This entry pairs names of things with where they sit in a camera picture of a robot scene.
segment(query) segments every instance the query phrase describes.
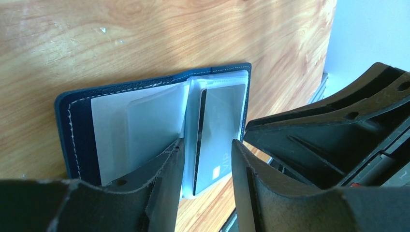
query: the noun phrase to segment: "wood grain surface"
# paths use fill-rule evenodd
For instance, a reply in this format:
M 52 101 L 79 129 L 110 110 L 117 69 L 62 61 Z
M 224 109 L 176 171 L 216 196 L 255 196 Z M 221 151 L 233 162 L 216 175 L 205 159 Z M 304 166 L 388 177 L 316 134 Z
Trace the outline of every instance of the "wood grain surface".
M 253 65 L 248 120 L 304 105 L 336 0 L 0 0 L 0 178 L 65 178 L 59 93 L 236 62 Z M 266 159 L 255 148 L 254 153 Z M 177 231 L 218 231 L 232 180 L 182 200 Z

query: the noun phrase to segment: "white stitching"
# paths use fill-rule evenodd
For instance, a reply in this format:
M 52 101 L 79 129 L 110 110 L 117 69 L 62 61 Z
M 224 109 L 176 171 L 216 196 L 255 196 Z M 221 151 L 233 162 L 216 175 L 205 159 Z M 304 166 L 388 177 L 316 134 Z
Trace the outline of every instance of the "white stitching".
M 216 70 L 210 70 L 210 71 L 204 71 L 204 72 L 190 73 L 190 74 L 187 74 L 187 75 L 185 75 L 185 76 L 183 76 L 183 77 L 179 77 L 179 78 L 177 78 L 177 79 L 174 79 L 174 80 L 172 80 L 172 81 L 163 82 L 163 83 L 159 83 L 159 84 L 152 84 L 152 85 L 144 86 L 144 87 L 129 88 L 129 89 L 127 89 L 126 91 L 130 91 L 130 90 L 134 90 L 134 89 L 148 88 L 148 87 L 151 87 L 151 86 L 159 86 L 159 85 L 161 85 L 161 84 L 168 84 L 168 83 L 171 83 L 171 82 L 173 82 L 173 81 L 177 81 L 177 80 L 183 79 L 183 78 L 185 78 L 185 77 L 187 77 L 187 76 L 193 76 L 193 75 L 196 75 L 196 74 L 211 73 L 211 72 L 221 72 L 221 71 L 232 70 L 232 69 L 241 69 L 241 68 L 245 68 L 245 70 L 248 71 L 248 79 L 249 79 L 249 76 L 250 76 L 249 66 L 240 66 L 240 67 L 234 67 L 234 68 L 228 68 L 228 69 L 220 69 L 220 70 L 217 70 L 217 69 L 216 69 Z M 103 95 L 104 95 L 104 96 L 107 96 L 107 95 L 112 95 L 112 94 L 121 93 L 121 92 L 125 92 L 125 90 L 117 91 L 117 92 L 111 92 L 111 93 L 109 93 L 109 94 L 104 93 Z M 70 109 L 71 109 L 71 105 L 72 105 L 72 104 L 75 104 L 75 103 L 80 102 L 80 101 L 84 101 L 85 99 L 93 99 L 93 98 L 95 98 L 95 96 L 91 96 L 91 97 L 86 97 L 86 98 L 81 98 L 81 99 L 75 100 L 75 101 L 71 102 L 71 103 L 68 105 L 68 110 L 67 110 L 67 111 L 68 111 L 68 119 L 69 119 L 69 121 L 70 121 L 69 124 L 70 124 L 70 127 L 71 127 L 71 140 L 72 140 L 72 143 L 73 143 L 75 162 L 77 163 L 77 172 L 78 172 L 78 177 L 80 178 L 80 180 L 81 180 L 81 173 L 80 173 L 80 166 L 79 166 L 79 164 L 78 164 L 77 151 L 76 151 L 76 149 L 75 149 L 74 131 L 73 131 L 74 129 L 73 129 L 73 122 L 71 121 L 71 111 L 70 111 Z M 242 123 L 242 134 L 241 134 L 241 137 L 243 136 L 244 125 L 245 125 L 245 122 Z

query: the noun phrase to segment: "blue wallet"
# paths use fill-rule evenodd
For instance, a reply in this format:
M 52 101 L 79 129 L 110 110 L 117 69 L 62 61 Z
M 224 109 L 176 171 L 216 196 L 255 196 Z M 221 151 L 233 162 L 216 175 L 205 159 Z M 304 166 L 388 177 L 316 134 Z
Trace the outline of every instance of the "blue wallet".
M 220 161 L 205 152 L 216 134 L 227 141 L 242 140 L 250 73 L 250 63 L 239 63 L 60 94 L 55 112 L 68 177 L 105 186 L 110 179 L 143 165 L 153 154 L 159 155 L 168 141 L 179 136 L 185 137 L 186 144 L 190 141 L 185 167 L 192 167 L 185 168 L 187 173 L 184 169 L 184 182 L 189 186 L 183 188 L 184 195 L 199 195 L 226 176 L 225 170 L 231 171 L 230 151 L 224 145 L 213 144 L 220 151 L 212 156 Z M 217 128 L 227 129 L 220 133 Z M 220 165 L 199 165 L 208 160 Z M 201 173 L 209 175 L 209 180 L 199 186 Z

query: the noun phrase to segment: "table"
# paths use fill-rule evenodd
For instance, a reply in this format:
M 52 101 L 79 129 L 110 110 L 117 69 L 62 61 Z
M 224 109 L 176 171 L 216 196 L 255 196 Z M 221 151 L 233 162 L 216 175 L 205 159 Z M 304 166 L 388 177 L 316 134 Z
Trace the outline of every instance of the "table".
M 335 0 L 0 1 L 0 178 L 66 178 L 54 116 L 64 91 L 237 62 L 253 65 L 248 120 L 307 103 Z M 266 155 L 250 147 L 266 159 Z M 232 180 L 182 200 L 177 231 L 218 231 Z

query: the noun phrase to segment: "white wall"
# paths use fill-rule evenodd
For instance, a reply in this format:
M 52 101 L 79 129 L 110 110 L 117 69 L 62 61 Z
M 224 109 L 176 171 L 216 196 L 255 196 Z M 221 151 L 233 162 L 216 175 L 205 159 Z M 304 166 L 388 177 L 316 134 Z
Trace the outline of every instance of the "white wall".
M 338 0 L 324 66 L 325 97 L 377 61 L 410 71 L 410 0 Z

